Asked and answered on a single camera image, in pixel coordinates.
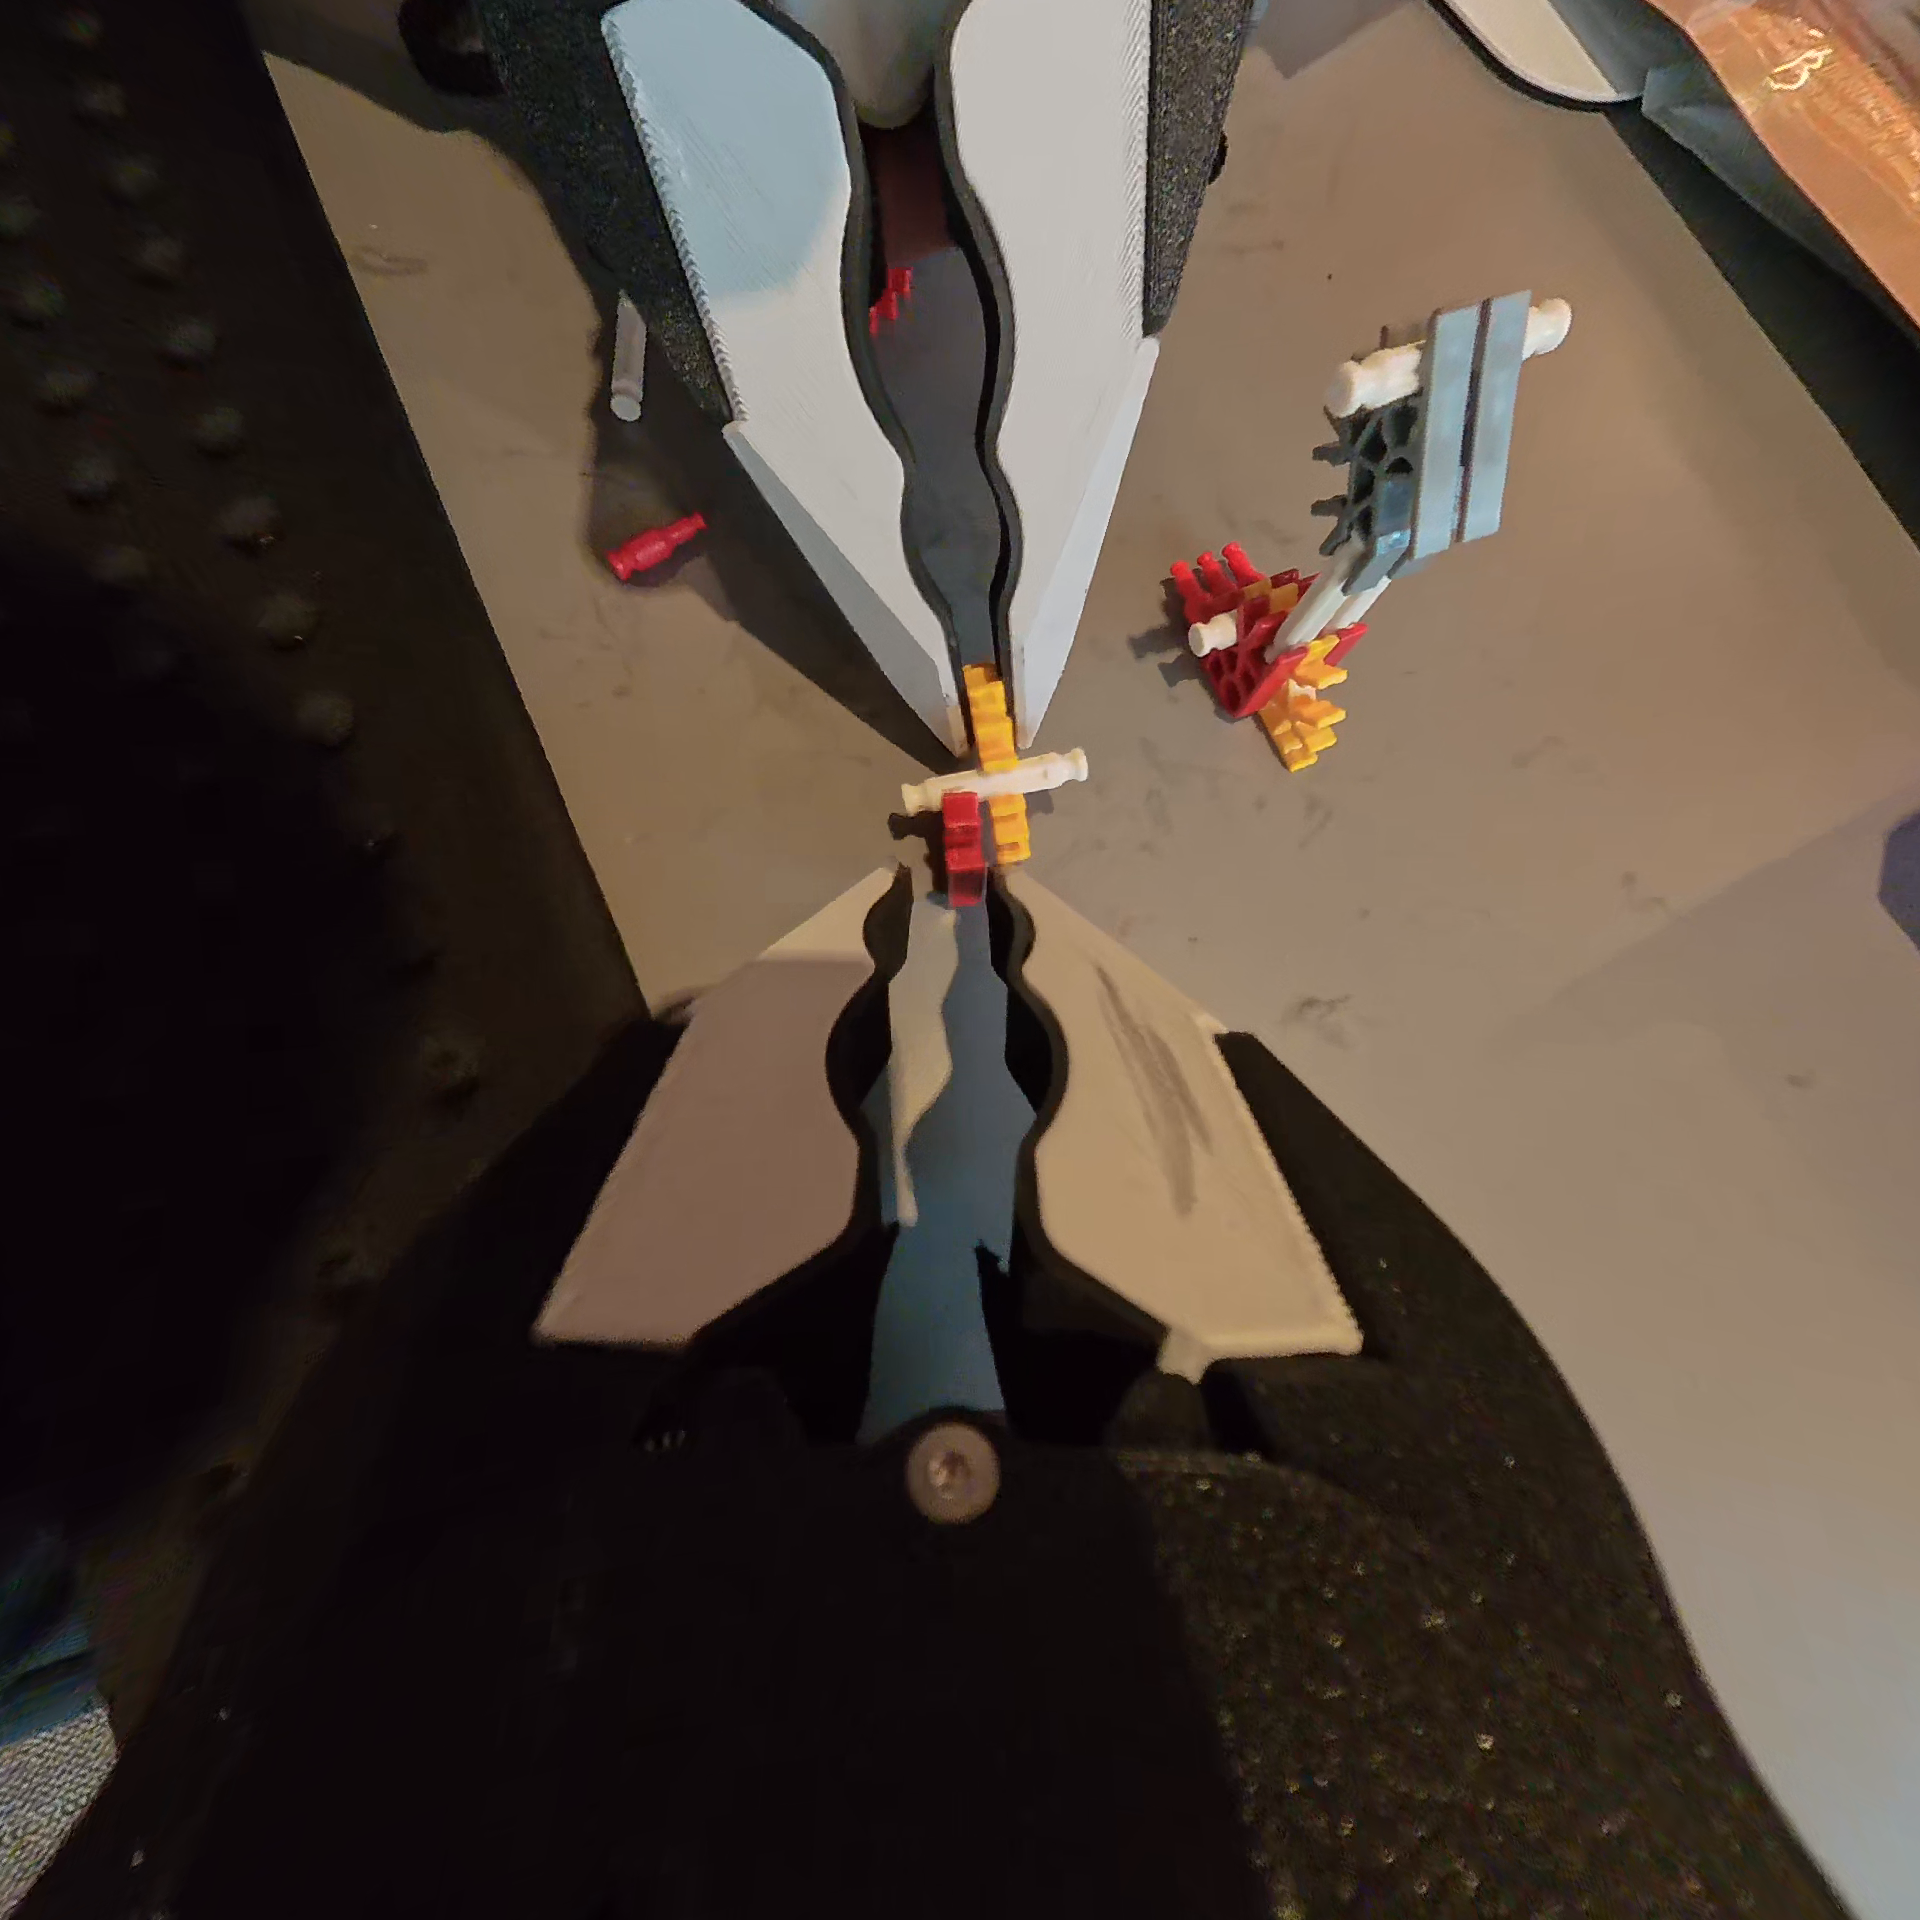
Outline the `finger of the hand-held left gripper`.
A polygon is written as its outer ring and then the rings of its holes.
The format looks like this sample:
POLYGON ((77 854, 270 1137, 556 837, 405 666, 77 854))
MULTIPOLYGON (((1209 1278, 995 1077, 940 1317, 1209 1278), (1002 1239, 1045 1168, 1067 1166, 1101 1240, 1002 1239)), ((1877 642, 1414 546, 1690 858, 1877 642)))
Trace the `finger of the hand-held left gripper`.
POLYGON ((604 38, 737 463, 899 697, 961 754, 954 617, 905 538, 915 457, 869 336, 873 197, 838 63, 765 4, 614 4, 604 38))
POLYGON ((943 156, 995 324, 978 430, 1019 738, 1081 626, 1159 342, 1145 334, 1148 2, 973 2, 938 63, 943 156))

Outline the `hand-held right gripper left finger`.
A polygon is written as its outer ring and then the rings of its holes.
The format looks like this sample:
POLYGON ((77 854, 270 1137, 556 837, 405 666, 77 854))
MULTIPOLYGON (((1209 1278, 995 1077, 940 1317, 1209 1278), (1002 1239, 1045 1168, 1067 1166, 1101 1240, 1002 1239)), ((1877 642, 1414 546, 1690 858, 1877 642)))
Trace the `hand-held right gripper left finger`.
POLYGON ((685 1348, 878 1221, 869 1096, 894 1054, 913 873, 878 869, 684 1014, 535 1320, 685 1348))

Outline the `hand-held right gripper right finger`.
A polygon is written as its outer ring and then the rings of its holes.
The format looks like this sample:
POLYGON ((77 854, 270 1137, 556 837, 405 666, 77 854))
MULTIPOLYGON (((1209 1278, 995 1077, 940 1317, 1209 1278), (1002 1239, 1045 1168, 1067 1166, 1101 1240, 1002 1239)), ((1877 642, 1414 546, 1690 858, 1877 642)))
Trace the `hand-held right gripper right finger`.
POLYGON ((1007 989, 1037 1018, 1046 1087, 1029 1230, 1114 1298, 1164 1373, 1359 1353, 1359 1322, 1196 998, 1030 877, 1002 884, 1007 989))

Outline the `short red toy rod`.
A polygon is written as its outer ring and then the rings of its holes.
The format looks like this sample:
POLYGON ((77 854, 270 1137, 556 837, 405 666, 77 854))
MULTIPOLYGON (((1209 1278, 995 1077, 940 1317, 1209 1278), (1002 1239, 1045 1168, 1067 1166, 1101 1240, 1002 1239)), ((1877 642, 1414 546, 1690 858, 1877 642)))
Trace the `short red toy rod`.
POLYGON ((643 528, 607 549, 607 568, 625 584, 646 577, 670 565, 685 546, 698 542, 706 533, 706 522, 706 516, 694 511, 643 528))

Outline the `small red toy assembly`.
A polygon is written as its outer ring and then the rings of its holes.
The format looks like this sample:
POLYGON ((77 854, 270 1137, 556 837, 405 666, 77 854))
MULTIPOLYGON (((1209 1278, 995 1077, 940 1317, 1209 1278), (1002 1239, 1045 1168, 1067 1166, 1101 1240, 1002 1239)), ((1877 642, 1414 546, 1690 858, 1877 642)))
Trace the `small red toy assembly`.
POLYGON ((1169 584, 1217 705, 1231 719, 1254 717, 1294 774, 1330 751, 1346 717, 1334 689, 1367 623, 1337 622, 1315 638, 1292 630, 1292 615, 1317 576, 1297 567, 1262 572, 1236 542, 1190 562, 1174 559, 1169 584))

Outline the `yellow fan connector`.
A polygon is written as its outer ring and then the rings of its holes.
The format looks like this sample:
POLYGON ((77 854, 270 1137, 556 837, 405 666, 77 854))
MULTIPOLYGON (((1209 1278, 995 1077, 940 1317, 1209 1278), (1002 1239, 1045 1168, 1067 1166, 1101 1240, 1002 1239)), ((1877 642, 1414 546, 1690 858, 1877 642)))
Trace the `yellow fan connector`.
MULTIPOLYGON (((965 693, 975 769, 982 777, 1007 777, 1019 764, 1019 748, 999 672, 982 662, 965 665, 965 693)), ((978 793, 982 820, 993 825, 996 866, 1011 869, 1026 862, 1030 856, 1030 839, 1023 793, 1011 786, 995 790, 981 786, 978 793)))

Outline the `white document stand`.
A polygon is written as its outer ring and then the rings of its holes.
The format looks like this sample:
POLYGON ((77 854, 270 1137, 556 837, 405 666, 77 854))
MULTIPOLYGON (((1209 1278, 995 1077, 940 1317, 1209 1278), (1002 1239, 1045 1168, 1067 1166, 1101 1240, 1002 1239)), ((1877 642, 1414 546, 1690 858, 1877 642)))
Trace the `white document stand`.
POLYGON ((1662 58, 1641 14, 1595 2, 1431 2, 1497 76, 1573 109, 1635 104, 1662 58))

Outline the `shiny plastic bag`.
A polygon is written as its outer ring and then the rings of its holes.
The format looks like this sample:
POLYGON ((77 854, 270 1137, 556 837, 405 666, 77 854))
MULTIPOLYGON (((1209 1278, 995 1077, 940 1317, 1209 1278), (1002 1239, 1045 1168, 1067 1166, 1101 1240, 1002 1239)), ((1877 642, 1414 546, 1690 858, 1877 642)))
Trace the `shiny plastic bag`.
POLYGON ((1685 42, 1643 116, 1761 216, 1918 324, 1918 4, 1657 2, 1685 42))

